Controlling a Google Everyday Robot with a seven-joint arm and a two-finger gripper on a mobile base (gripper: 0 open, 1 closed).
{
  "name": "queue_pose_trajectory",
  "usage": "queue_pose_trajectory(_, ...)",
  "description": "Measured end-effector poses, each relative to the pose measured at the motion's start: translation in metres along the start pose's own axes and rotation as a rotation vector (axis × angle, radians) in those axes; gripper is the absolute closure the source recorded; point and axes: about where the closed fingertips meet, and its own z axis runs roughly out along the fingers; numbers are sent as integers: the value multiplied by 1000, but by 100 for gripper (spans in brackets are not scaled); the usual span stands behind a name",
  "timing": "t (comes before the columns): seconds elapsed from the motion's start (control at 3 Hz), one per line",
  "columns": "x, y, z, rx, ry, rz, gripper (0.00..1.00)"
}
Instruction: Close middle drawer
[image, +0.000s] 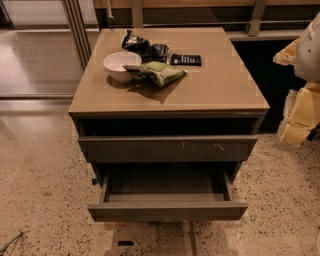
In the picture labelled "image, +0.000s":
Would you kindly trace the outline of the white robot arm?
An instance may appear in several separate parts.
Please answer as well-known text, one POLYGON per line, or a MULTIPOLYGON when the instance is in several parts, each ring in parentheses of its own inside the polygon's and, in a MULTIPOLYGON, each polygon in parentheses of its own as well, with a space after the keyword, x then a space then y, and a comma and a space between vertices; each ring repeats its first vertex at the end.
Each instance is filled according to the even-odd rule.
POLYGON ((273 57, 279 65, 294 67, 294 74, 306 84, 286 96, 283 120, 275 146, 284 151, 298 149, 320 123, 320 13, 300 37, 273 57))

